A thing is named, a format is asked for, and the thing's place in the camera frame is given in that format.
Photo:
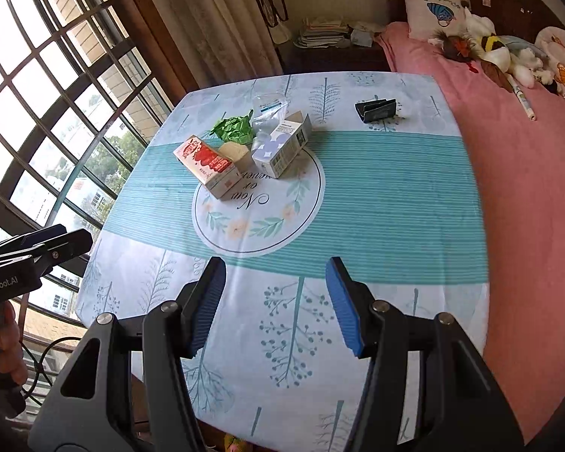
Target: curtain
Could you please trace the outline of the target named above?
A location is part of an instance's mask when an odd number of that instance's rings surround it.
[[[255,0],[153,0],[201,88],[282,73]]]

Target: hand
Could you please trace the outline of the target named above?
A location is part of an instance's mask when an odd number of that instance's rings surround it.
[[[4,327],[0,329],[0,373],[10,374],[19,386],[27,380],[27,366],[23,361],[23,347],[19,343],[19,328],[15,321],[15,309],[5,301]]]

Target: clear plastic bag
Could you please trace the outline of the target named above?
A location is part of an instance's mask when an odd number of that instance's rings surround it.
[[[285,119],[289,101],[281,93],[264,93],[254,96],[252,104],[251,126],[255,131],[255,138],[251,151],[255,151]]]

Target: screw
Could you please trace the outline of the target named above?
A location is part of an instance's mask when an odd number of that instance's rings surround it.
[[[96,317],[96,322],[99,325],[107,325],[113,321],[113,315],[111,313],[102,313]]]
[[[375,301],[372,303],[372,308],[377,312],[377,313],[386,313],[387,311],[389,311],[391,306],[389,306],[389,303],[387,301]]]
[[[161,304],[161,311],[164,313],[173,313],[176,309],[178,309],[178,303],[176,303],[176,301],[166,301]]]
[[[454,322],[454,317],[450,313],[439,313],[437,317],[443,325],[451,325]]]

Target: stack of books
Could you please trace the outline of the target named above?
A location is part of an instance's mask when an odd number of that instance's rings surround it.
[[[350,32],[348,25],[342,20],[327,20],[322,17],[305,19],[295,45],[302,48],[336,46]]]

